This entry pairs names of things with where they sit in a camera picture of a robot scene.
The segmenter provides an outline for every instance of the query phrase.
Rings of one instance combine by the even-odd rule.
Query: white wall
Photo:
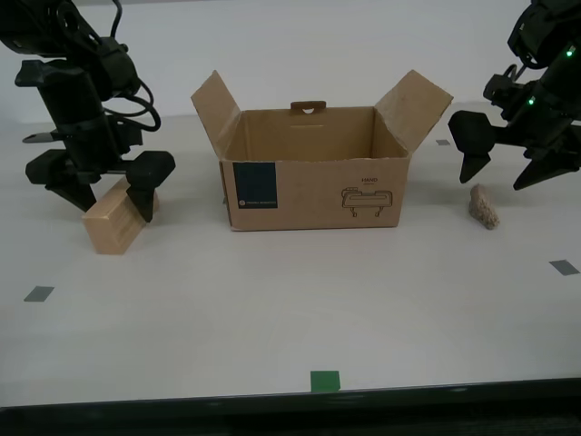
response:
[[[211,0],[130,4],[118,39],[162,115],[194,114],[191,93],[217,69],[243,109],[294,100],[374,104],[409,69],[457,101],[482,100],[516,58],[508,36],[529,0]],[[102,35],[114,8],[84,5]],[[22,56],[0,47],[0,118],[48,120],[17,89]]]

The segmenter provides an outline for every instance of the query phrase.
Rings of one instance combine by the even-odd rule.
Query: small beige object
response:
[[[497,212],[488,197],[487,190],[481,184],[477,184],[470,191],[470,205],[468,211],[489,230],[494,230],[500,224]]]
[[[122,178],[83,216],[83,224],[99,254],[123,254],[146,222],[127,196],[129,183]],[[157,193],[153,211],[159,209]]]

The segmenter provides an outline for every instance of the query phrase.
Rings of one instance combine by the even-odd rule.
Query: green square marker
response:
[[[339,371],[311,371],[311,392],[337,392],[341,389]]]

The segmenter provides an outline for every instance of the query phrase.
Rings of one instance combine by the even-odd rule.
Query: cardboard box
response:
[[[192,101],[247,231],[397,226],[411,156],[452,96],[410,71],[375,106],[241,111],[214,71]]]

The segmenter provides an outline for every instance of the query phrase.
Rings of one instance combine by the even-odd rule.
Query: open box flap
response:
[[[240,119],[240,108],[217,71],[192,95],[192,102],[219,158],[226,154]]]
[[[414,153],[439,121],[453,97],[411,70],[375,105],[391,134]]]

